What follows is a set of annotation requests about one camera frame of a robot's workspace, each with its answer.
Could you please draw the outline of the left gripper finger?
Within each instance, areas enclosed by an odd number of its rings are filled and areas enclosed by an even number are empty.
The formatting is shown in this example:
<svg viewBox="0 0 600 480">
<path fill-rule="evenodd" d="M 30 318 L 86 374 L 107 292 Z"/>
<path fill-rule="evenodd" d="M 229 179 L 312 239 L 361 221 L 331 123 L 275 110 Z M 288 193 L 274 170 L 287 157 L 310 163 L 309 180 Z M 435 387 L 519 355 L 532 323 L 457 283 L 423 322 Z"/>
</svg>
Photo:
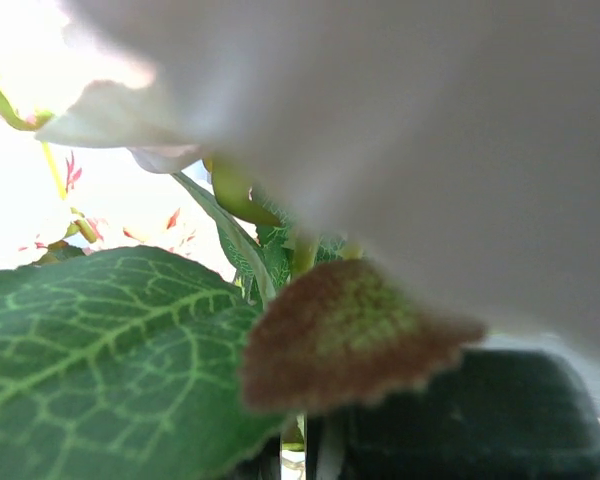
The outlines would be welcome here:
<svg viewBox="0 0 600 480">
<path fill-rule="evenodd" d="M 309 479 L 600 479 L 585 384 L 539 351 L 472 350 L 420 393 L 307 424 Z"/>
</svg>

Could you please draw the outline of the pale pink rose stem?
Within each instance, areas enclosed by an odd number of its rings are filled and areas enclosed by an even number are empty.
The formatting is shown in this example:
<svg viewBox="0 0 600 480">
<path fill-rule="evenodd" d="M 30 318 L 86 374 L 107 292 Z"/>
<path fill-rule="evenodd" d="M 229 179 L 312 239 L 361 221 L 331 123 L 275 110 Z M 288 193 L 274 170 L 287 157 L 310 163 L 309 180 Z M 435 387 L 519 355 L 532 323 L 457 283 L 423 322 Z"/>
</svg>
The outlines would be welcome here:
<svg viewBox="0 0 600 480">
<path fill-rule="evenodd" d="M 299 413 L 466 366 L 600 364 L 600 1 L 65 1 L 130 60 L 36 134 L 180 177 L 266 306 L 118 248 L 0 271 L 0 479 L 219 479 Z"/>
</svg>

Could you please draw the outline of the pink peony flower stem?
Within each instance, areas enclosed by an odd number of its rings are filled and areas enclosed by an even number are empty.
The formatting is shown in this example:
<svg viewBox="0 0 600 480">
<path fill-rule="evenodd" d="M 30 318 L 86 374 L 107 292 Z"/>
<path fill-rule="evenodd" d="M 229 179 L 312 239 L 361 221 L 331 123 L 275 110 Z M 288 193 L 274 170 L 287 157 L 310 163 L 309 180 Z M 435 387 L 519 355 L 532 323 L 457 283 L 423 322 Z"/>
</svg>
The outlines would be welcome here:
<svg viewBox="0 0 600 480">
<path fill-rule="evenodd" d="M 165 175 L 122 151 L 66 150 L 34 140 L 0 89 L 0 270 L 42 260 L 56 247 L 90 254 L 147 245 L 191 257 L 192 207 Z"/>
</svg>

